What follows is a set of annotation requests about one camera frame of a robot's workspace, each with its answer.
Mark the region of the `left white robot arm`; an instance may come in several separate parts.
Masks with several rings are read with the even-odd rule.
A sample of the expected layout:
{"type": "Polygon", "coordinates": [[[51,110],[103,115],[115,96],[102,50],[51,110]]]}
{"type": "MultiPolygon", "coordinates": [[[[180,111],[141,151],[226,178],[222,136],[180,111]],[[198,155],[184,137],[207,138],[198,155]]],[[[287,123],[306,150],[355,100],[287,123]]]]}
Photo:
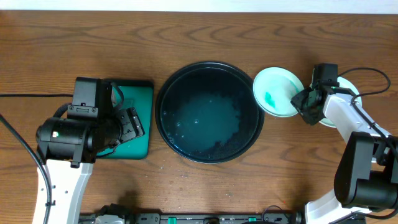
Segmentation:
{"type": "Polygon", "coordinates": [[[137,81],[78,77],[73,99],[39,126],[41,161],[34,223],[78,223],[83,194],[101,152],[145,134],[123,86],[137,81]]]}

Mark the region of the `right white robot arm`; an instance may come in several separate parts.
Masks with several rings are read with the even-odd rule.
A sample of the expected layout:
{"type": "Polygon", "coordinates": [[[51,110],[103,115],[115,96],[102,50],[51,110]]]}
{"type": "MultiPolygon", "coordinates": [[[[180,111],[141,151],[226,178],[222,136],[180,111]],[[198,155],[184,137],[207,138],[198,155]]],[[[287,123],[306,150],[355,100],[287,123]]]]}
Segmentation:
{"type": "Polygon", "coordinates": [[[314,66],[309,88],[291,104],[314,125],[329,119],[346,142],[333,190],[289,216],[289,223],[365,223],[397,215],[397,137],[382,129],[338,82],[338,66],[314,66]]]}

